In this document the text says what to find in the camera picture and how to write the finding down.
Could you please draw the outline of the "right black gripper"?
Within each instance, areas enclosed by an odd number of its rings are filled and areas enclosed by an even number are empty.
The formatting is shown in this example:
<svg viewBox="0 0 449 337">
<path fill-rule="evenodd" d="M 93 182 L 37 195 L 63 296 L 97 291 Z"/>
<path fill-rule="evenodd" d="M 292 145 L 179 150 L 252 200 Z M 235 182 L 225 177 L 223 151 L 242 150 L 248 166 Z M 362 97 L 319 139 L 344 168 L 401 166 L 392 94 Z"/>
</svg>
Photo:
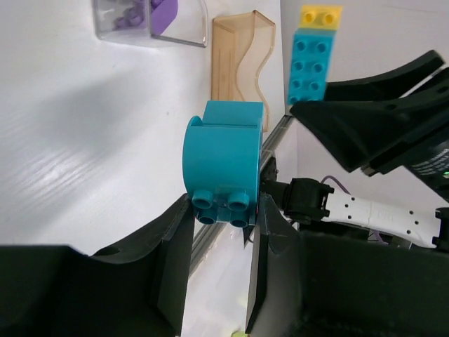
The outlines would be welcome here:
<svg viewBox="0 0 449 337">
<path fill-rule="evenodd" d="M 329 82 L 327 102 L 298 102 L 290 112 L 346 171 L 371 177 L 402 166 L 448 201 L 448 68 L 391 100 L 444 64 L 430 50 L 382 74 Z"/>
</svg>

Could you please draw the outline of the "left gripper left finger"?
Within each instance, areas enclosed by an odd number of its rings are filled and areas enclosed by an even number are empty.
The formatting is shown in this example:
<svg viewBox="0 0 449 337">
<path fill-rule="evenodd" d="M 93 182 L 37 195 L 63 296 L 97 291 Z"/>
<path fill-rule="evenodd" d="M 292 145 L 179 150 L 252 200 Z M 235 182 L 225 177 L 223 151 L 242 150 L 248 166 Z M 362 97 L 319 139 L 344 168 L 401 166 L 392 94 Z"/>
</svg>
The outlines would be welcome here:
<svg viewBox="0 0 449 337">
<path fill-rule="evenodd" d="M 193 234 L 193 207 L 181 196 L 93 255 L 3 245 L 1 335 L 179 336 Z"/>
</svg>

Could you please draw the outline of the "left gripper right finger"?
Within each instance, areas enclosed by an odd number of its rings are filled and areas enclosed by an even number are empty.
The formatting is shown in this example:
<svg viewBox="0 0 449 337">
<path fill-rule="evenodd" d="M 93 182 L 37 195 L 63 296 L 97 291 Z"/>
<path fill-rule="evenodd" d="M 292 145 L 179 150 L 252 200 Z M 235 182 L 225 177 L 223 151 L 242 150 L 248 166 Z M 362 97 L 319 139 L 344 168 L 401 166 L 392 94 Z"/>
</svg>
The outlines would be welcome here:
<svg viewBox="0 0 449 337">
<path fill-rule="evenodd" d="M 299 232 L 260 197 L 251 336 L 447 336 L 448 256 Z"/>
</svg>

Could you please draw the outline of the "teal lego brick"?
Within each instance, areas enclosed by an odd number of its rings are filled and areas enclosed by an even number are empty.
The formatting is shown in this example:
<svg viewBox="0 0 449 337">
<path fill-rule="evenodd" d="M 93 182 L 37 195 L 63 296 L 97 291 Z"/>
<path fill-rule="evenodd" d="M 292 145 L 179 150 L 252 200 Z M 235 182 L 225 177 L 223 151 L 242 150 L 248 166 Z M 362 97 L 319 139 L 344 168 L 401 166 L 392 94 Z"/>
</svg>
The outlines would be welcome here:
<svg viewBox="0 0 449 337">
<path fill-rule="evenodd" d="M 327 86 L 334 30 L 299 28 L 293 35 L 287 103 L 321 101 Z"/>
</svg>

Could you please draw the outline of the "yellow lego plate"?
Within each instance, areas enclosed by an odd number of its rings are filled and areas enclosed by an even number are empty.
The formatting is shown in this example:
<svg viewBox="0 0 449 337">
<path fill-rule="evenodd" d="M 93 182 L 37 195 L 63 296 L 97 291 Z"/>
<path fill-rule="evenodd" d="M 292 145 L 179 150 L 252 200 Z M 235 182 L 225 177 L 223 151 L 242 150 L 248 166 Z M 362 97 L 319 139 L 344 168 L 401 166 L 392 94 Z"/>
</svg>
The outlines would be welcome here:
<svg viewBox="0 0 449 337">
<path fill-rule="evenodd" d="M 298 27 L 336 31 L 340 27 L 343 6 L 303 5 Z"/>
</svg>

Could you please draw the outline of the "teal lego figure piece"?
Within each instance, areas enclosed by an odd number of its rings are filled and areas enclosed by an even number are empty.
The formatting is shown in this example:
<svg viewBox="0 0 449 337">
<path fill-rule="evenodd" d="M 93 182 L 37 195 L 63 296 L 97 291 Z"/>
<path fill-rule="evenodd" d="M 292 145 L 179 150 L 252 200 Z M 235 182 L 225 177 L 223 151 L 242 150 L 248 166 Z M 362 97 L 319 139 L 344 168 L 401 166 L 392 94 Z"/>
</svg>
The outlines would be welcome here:
<svg viewBox="0 0 449 337">
<path fill-rule="evenodd" d="M 182 173 L 200 223 L 255 224 L 263 113 L 261 102 L 210 100 L 188 123 Z"/>
</svg>

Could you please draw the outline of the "purple rounded lego brick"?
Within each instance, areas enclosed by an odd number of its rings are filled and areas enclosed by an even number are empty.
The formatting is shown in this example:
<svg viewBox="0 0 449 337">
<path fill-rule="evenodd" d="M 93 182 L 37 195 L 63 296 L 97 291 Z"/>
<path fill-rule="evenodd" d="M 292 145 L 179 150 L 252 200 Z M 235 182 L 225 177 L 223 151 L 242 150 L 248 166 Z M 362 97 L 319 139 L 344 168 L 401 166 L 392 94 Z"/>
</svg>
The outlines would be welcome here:
<svg viewBox="0 0 449 337">
<path fill-rule="evenodd" d="M 161 35 L 177 17 L 178 0 L 151 0 L 150 10 L 152 34 Z"/>
</svg>

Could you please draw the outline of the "purple sloped lego brick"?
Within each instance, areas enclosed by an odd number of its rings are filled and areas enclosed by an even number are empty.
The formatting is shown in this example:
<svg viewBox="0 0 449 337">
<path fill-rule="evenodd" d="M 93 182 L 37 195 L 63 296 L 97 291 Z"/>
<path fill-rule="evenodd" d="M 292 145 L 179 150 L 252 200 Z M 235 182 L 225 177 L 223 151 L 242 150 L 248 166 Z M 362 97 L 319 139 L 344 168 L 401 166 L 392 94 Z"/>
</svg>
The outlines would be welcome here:
<svg viewBox="0 0 449 337">
<path fill-rule="evenodd" d="M 114 20 L 114 29 L 145 28 L 147 26 L 146 14 L 145 1 L 134 1 L 122 16 Z"/>
</svg>

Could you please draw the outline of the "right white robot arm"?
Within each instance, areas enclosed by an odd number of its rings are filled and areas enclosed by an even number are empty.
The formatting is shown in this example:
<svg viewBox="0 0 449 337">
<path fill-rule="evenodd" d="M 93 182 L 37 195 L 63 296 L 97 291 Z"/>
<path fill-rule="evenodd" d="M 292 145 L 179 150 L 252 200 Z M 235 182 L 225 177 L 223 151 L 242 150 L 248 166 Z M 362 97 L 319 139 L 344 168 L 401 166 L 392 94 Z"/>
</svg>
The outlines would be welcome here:
<svg viewBox="0 0 449 337">
<path fill-rule="evenodd" d="M 448 68 L 436 51 L 383 74 L 328 85 L 322 101 L 290 113 L 348 172 L 388 174 L 403 167 L 448 198 Z M 322 181 L 280 183 L 261 175 L 261 190 L 301 225 L 330 232 L 333 223 L 448 251 L 448 208 L 401 209 L 336 190 Z"/>
</svg>

